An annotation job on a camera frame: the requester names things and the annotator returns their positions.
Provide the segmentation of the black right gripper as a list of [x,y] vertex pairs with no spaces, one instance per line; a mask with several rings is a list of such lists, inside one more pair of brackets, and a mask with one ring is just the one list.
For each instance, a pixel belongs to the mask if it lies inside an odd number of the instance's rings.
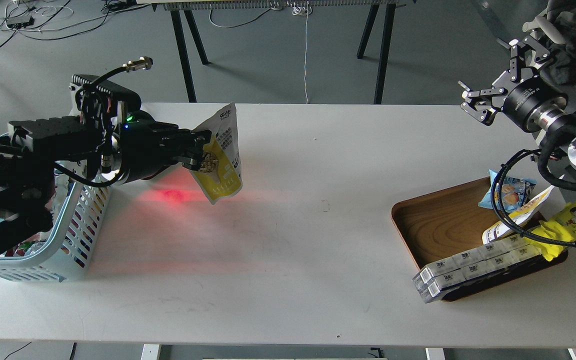
[[469,116],[485,126],[491,126],[502,110],[522,131],[535,133],[548,130],[564,114],[569,96],[544,81],[539,75],[521,80],[521,70],[540,70],[551,63],[551,51],[534,36],[512,39],[510,43],[499,38],[499,44],[509,51],[510,82],[503,88],[473,90],[458,81],[464,89],[460,107]]

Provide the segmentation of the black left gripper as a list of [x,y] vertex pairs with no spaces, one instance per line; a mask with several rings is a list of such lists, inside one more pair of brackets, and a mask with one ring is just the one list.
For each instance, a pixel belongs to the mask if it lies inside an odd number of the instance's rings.
[[176,124],[154,120],[133,120],[120,125],[113,136],[118,146],[119,182],[130,183],[153,177],[176,164],[190,171],[201,170],[203,148],[210,143],[212,132],[181,129]]

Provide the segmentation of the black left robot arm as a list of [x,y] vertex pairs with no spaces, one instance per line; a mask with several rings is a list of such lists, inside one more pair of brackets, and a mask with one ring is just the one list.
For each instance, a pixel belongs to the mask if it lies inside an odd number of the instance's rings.
[[201,169],[210,130],[156,121],[136,92],[110,80],[152,66],[141,57],[103,75],[74,74],[73,114],[9,121],[0,136],[0,254],[53,227],[46,205],[54,170],[103,188],[148,180],[175,164]]

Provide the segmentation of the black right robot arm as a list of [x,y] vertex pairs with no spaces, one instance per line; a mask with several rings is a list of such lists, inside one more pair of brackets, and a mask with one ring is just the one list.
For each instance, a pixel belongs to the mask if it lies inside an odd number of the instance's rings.
[[500,182],[514,164],[533,155],[546,182],[576,192],[576,111],[566,112],[567,95],[539,75],[539,70],[553,61],[551,53],[531,35],[510,43],[497,41],[509,51],[509,68],[487,89],[470,89],[462,83],[461,108],[486,126],[502,113],[523,132],[545,134],[537,149],[520,150],[502,164],[493,192],[501,191]]

